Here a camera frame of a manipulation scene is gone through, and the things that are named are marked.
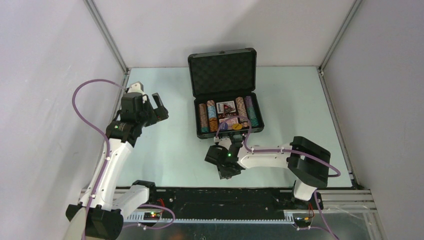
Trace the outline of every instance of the wall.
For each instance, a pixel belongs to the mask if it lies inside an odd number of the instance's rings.
[[[324,71],[389,240],[422,239],[424,2],[364,1]]]
[[[97,0],[129,67],[253,47],[258,66],[317,66],[354,0]]]
[[[123,73],[81,0],[2,1],[0,32],[0,239],[61,239],[102,145],[73,91]],[[104,129],[118,90],[94,84],[77,106]]]

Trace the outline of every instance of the orange poker chip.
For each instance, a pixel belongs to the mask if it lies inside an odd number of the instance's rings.
[[[235,123],[231,127],[233,130],[240,130],[243,128],[243,126],[240,123]]]

